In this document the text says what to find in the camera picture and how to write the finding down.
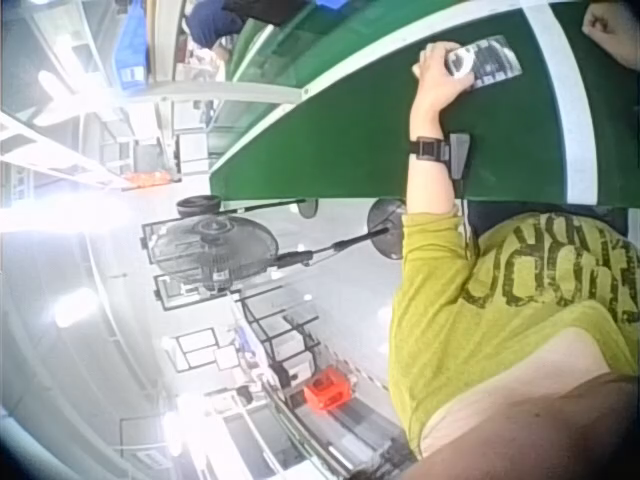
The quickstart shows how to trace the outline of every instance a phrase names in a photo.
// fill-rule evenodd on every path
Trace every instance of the person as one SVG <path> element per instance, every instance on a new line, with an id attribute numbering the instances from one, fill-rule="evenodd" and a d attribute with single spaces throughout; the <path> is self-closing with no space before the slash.
<path id="1" fill-rule="evenodd" d="M 621 4 L 588 8 L 585 34 L 629 68 L 639 31 Z M 445 69 L 458 47 L 431 44 L 414 66 L 411 141 L 437 145 L 473 83 Z M 409 160 L 390 330 L 391 397 L 418 457 L 402 480 L 640 478 L 638 250 L 558 206 L 492 226 L 470 252 L 435 151 Z"/>
<path id="2" fill-rule="evenodd" d="M 230 51 L 219 43 L 229 35 L 242 31 L 246 19 L 226 10 L 225 0 L 201 0 L 196 2 L 185 17 L 186 29 L 191 39 L 201 48 L 211 49 L 223 62 L 228 62 Z"/>

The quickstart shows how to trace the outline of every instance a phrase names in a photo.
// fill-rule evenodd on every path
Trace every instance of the graphic print on shirt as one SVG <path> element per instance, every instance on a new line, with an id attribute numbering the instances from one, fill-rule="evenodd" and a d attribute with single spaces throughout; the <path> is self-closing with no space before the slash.
<path id="1" fill-rule="evenodd" d="M 537 216 L 515 227 L 492 255 L 486 292 L 467 285 L 462 295 L 477 308 L 486 308 L 497 294 L 513 308 L 546 302 L 551 291 L 559 307 L 597 300 L 616 323 L 640 322 L 638 252 L 604 226 L 561 213 Z"/>

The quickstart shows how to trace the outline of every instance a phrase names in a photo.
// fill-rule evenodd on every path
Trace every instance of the black watch strap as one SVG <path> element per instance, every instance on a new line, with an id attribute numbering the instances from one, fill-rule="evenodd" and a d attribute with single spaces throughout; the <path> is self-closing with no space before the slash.
<path id="1" fill-rule="evenodd" d="M 418 160 L 448 164 L 451 158 L 449 144 L 439 138 L 418 137 L 409 143 L 409 153 Z"/>

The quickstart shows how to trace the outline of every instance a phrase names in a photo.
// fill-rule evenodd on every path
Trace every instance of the blue bin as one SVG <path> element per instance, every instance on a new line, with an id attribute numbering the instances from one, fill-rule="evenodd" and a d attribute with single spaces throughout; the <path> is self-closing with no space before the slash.
<path id="1" fill-rule="evenodd" d="M 316 5 L 328 7 L 333 10 L 341 9 L 349 0 L 316 0 Z"/>
<path id="2" fill-rule="evenodd" d="M 121 90 L 147 85 L 147 22 L 142 0 L 134 0 L 113 54 L 113 69 Z"/>

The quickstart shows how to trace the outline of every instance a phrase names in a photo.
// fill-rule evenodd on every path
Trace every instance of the fan guard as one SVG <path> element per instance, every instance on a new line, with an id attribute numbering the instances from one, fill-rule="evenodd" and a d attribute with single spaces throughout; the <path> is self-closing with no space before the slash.
<path id="1" fill-rule="evenodd" d="M 219 291 L 265 272 L 278 254 L 278 241 L 253 220 L 202 215 L 169 225 L 151 250 L 167 275 Z"/>

